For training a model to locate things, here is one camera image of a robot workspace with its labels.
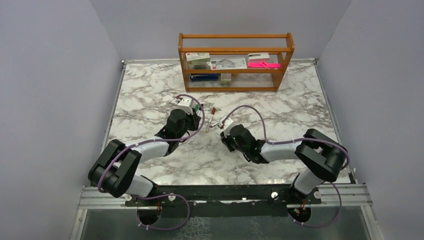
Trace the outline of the white marker orange tip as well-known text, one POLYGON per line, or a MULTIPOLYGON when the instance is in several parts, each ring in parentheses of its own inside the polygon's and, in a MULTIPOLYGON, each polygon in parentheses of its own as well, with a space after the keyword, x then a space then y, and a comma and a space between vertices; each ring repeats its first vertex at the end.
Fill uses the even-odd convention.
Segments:
POLYGON ((207 125, 206 125, 206 130, 205 130, 205 132, 206 132, 206 133, 208 133, 208 132, 209 132, 210 125, 211 125, 212 120, 213 120, 213 116, 214 116, 214 115, 212 115, 212 114, 210 113, 210 116, 209 116, 209 119, 208 119, 208 122, 207 122, 207 125))

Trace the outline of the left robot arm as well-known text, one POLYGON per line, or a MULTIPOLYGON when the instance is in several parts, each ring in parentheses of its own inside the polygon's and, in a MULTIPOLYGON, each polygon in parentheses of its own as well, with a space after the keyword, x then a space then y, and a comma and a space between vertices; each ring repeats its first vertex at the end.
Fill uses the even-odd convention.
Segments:
POLYGON ((102 193, 115 198, 136 195, 144 205, 152 205, 157 200, 155 182, 136 175, 139 164, 170 155, 203 123, 204 118, 196 112, 173 109, 164 127, 151 139, 131 144, 118 139, 110 141, 89 170, 88 180, 102 193))

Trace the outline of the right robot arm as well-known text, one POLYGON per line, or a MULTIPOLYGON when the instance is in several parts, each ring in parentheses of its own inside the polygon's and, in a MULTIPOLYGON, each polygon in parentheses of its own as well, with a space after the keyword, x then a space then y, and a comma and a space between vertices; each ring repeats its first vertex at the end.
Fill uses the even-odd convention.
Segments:
POLYGON ((287 199, 300 204, 315 187, 333 183, 348 160, 348 151, 320 131, 310 128, 302 138, 281 144, 255 139, 242 124, 219 124, 221 142, 230 152, 238 151, 248 162, 269 164, 280 160, 300 160, 306 170, 290 185, 287 199))

